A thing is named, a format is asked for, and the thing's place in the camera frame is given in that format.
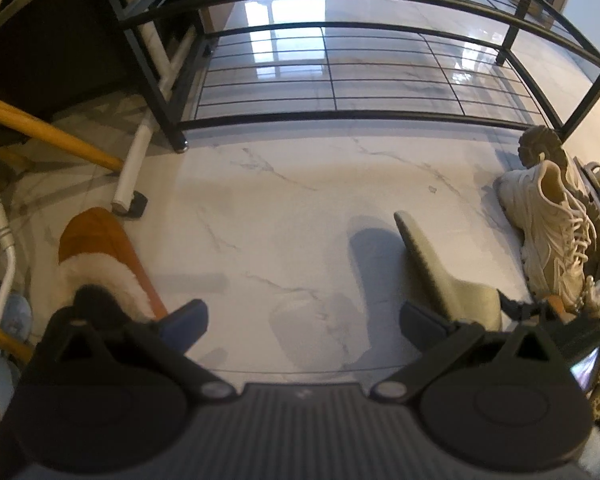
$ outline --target screw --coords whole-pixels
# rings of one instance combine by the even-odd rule
[[[200,392],[207,399],[225,399],[234,394],[234,387],[222,381],[211,381],[203,384]]]
[[[383,399],[400,399],[407,394],[407,387],[398,381],[383,381],[376,384],[374,391]]]

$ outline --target metal rack frame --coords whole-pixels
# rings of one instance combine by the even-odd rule
[[[476,40],[459,34],[451,34],[442,30],[429,30],[407,25],[389,25],[384,23],[366,22],[299,22],[271,24],[258,27],[233,28],[221,31],[205,30],[200,10],[207,9],[219,4],[230,4],[235,2],[246,2],[250,0],[177,0],[165,3],[165,0],[134,0],[123,6],[120,0],[94,0],[100,7],[103,17],[112,20],[118,31],[116,41],[118,42],[122,57],[128,63],[128,69],[138,83],[139,89],[144,96],[154,117],[166,134],[170,144],[176,152],[187,149],[187,139],[184,130],[197,128],[208,128],[213,126],[225,126],[230,124],[263,123],[274,121],[299,121],[299,120],[351,120],[351,119],[373,119],[373,120],[419,120],[419,121],[443,121],[451,123],[478,124],[525,130],[531,124],[521,121],[507,121],[499,118],[481,117],[471,114],[450,114],[446,112],[428,112],[418,110],[351,110],[340,109],[336,104],[336,95],[333,93],[334,109],[330,110],[304,110],[286,112],[268,112],[253,114],[235,114],[228,116],[216,116],[209,118],[195,118],[193,120],[182,120],[182,115],[187,103],[192,83],[197,73],[206,67],[212,58],[213,50],[218,41],[227,36],[246,34],[262,30],[280,30],[284,28],[308,28],[320,27],[342,28],[342,29],[376,29],[405,34],[422,35],[447,40],[464,41],[479,46],[493,49],[497,56],[494,60],[495,66],[503,66],[505,63],[517,74],[520,81],[524,83],[529,94],[542,110],[544,117],[553,127],[564,142],[579,126],[584,117],[589,113],[594,104],[600,98],[600,74],[593,82],[589,91],[582,101],[567,118],[562,121],[554,106],[542,92],[532,75],[524,67],[522,62],[513,54],[512,46],[520,30],[530,32],[535,36],[547,40],[557,46],[576,54],[600,69],[600,53],[592,43],[564,16],[555,10],[545,0],[405,0],[431,4],[448,9],[462,10],[481,17],[496,20],[509,26],[502,44],[488,41]],[[528,19],[527,15],[532,5],[539,6],[544,15],[552,22],[551,25],[543,26],[535,20]],[[138,36],[137,27],[160,18],[188,13],[192,24],[196,29],[196,39],[184,62],[183,68],[174,85],[171,98],[167,101],[158,88],[158,79],[152,68],[150,60],[145,55],[141,41]],[[333,89],[334,80],[330,82]]]

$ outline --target metal rack leg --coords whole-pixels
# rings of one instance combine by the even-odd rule
[[[582,120],[591,111],[596,102],[598,102],[598,99],[600,99],[600,74],[593,82],[593,85],[591,85],[591,88],[583,97],[580,104],[573,111],[573,114],[571,114],[569,119],[567,119],[567,121],[564,123],[564,126],[558,132],[562,142],[571,136],[571,134],[580,125]]]
[[[118,47],[120,57],[139,86],[142,96],[151,108],[155,120],[169,140],[171,147],[179,153],[186,151],[187,139],[177,126],[177,121],[174,120],[169,105],[160,92],[158,81],[142,50],[136,31],[120,29],[120,17],[123,15],[122,3],[120,0],[93,1],[101,16],[110,21],[114,29],[112,38]]]
[[[529,7],[531,5],[532,0],[520,0],[518,2],[518,6],[516,7],[516,18],[520,20],[524,20],[526,14],[528,13]],[[505,60],[507,59],[507,52],[511,50],[513,46],[513,42],[516,41],[518,36],[518,31],[520,29],[509,25],[509,29],[507,30],[507,35],[504,37],[504,41],[502,42],[502,49],[496,56],[496,64],[502,66]]]

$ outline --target gray ribbed surface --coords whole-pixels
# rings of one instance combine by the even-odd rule
[[[67,480],[36,468],[21,479]],[[489,474],[440,452],[411,413],[368,400],[356,384],[250,384],[206,406],[171,450],[142,469],[100,480],[584,480],[575,466]]]

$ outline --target orange slipper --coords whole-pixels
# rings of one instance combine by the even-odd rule
[[[133,320],[168,314],[125,230],[106,209],[94,207],[69,222],[60,237],[58,262],[59,304],[72,304],[84,285],[99,285]]]

